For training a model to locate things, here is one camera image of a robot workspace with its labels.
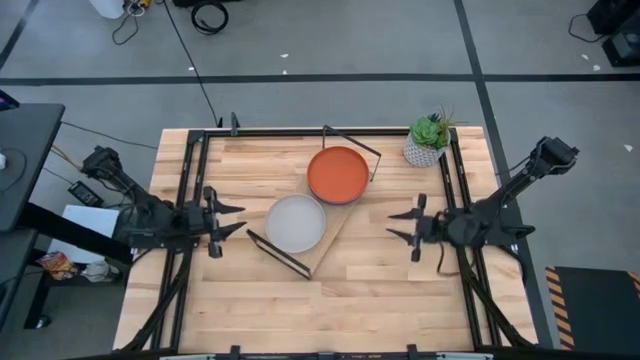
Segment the black desk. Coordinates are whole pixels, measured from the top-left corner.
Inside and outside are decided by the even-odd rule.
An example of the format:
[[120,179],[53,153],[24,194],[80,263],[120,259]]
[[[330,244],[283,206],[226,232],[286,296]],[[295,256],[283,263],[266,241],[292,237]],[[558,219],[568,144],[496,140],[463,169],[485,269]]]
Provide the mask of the black desk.
[[[22,104],[18,109],[0,112],[0,148],[7,156],[7,167],[0,171],[0,189],[11,185],[0,192],[0,282],[22,275],[27,263],[42,254],[33,249],[38,233],[103,255],[123,271],[131,266],[129,246],[28,202],[63,113],[64,106],[55,104]],[[0,329],[19,284],[20,279],[16,279],[4,286]],[[38,306],[44,304],[42,296],[36,295],[36,300]]]
[[49,104],[25,104],[0,112],[0,149],[7,149],[3,151],[7,168],[0,170],[0,188],[20,176],[24,159],[18,151],[27,159],[20,180],[0,193],[0,232],[16,226],[58,134],[62,114],[64,106]]

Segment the metal handle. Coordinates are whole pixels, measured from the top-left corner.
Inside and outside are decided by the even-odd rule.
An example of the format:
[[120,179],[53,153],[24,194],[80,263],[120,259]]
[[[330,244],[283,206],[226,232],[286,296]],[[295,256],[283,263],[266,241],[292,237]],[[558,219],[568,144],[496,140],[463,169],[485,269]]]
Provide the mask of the metal handle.
[[327,130],[329,130],[330,132],[332,132],[332,133],[334,133],[334,134],[336,134],[338,136],[343,137],[346,140],[351,141],[352,143],[360,146],[361,148],[367,150],[368,152],[370,152],[370,153],[372,153],[372,154],[374,154],[374,155],[376,155],[378,157],[378,161],[376,162],[376,167],[373,170],[373,174],[371,174],[371,179],[369,180],[369,182],[373,181],[373,177],[376,176],[376,172],[378,171],[378,165],[380,165],[380,159],[382,158],[382,154],[380,154],[378,151],[368,147],[367,145],[361,143],[360,141],[358,141],[358,140],[346,135],[345,133],[332,128],[329,125],[325,125],[325,126],[322,127],[322,148],[323,149],[325,148],[325,138],[327,137]]

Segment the white object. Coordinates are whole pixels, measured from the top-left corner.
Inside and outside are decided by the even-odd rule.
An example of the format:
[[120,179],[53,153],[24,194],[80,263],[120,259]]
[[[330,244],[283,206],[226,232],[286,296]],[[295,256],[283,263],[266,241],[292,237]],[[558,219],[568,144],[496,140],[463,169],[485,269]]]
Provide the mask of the white object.
[[81,274],[91,282],[110,282],[120,274],[120,270],[101,260],[87,265]]
[[[451,133],[447,132],[447,135],[449,137],[447,139],[448,146],[451,142]],[[438,163],[440,156],[447,151],[447,146],[436,150],[428,146],[417,145],[413,142],[413,136],[411,135],[411,132],[409,132],[409,135],[407,135],[404,140],[402,153],[409,164],[417,167],[428,167]]]
[[296,254],[311,249],[322,239],[326,221],[322,206],[314,198],[291,194],[271,206],[265,231],[273,245]]
[[122,0],[89,0],[100,16],[117,19],[124,14]]
[[[116,228],[118,210],[98,209],[87,206],[67,205],[62,217],[104,236],[111,237]],[[53,239],[48,252],[60,251],[75,263],[91,264],[104,260],[104,256],[82,250],[75,245]]]

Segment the wooden table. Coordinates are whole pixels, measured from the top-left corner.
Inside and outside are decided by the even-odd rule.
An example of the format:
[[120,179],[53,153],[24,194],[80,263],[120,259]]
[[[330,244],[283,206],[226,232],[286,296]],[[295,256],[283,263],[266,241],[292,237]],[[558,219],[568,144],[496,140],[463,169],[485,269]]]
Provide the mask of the wooden table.
[[[150,188],[161,198],[176,198],[187,133],[179,129],[162,134]],[[459,127],[458,134],[472,197],[486,197],[497,185],[483,129]],[[422,261],[411,263],[410,248],[385,230],[413,231],[413,222],[387,217],[408,211],[419,192],[428,196],[425,213],[446,207],[440,168],[410,166],[402,155],[403,137],[357,139],[382,153],[380,168],[312,281],[257,249],[246,229],[260,230],[269,207],[292,192],[321,148],[321,138],[211,140],[205,185],[213,186],[223,203],[247,209],[222,216],[221,223],[245,220],[248,225],[223,244],[222,259],[208,257],[207,241],[194,253],[181,353],[228,353],[231,345],[253,353],[405,351],[411,343],[419,351],[472,349],[460,278],[436,274],[439,247],[423,246]],[[327,138],[327,145],[338,144],[352,146],[341,138]],[[370,166],[375,164],[365,154]],[[451,154],[448,159],[453,171]],[[197,160],[194,155],[192,169]],[[456,180],[454,188],[461,205]],[[535,342],[517,262],[495,248],[485,248],[484,255],[496,303],[522,335]],[[131,270],[115,348],[131,340],[155,307],[164,260],[165,251],[154,250]],[[443,271],[456,270],[454,251],[446,245]],[[477,298],[476,306],[488,344]],[[163,345],[168,344],[172,321],[170,309]]]

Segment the table leg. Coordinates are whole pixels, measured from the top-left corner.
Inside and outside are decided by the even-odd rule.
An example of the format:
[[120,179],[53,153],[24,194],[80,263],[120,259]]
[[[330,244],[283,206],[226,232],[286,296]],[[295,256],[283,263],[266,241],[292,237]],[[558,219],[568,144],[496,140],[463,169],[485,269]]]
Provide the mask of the table leg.
[[110,264],[122,271],[127,271],[131,267],[133,256],[129,246],[69,221],[38,205],[27,203],[20,215],[19,223],[44,235],[105,256]]

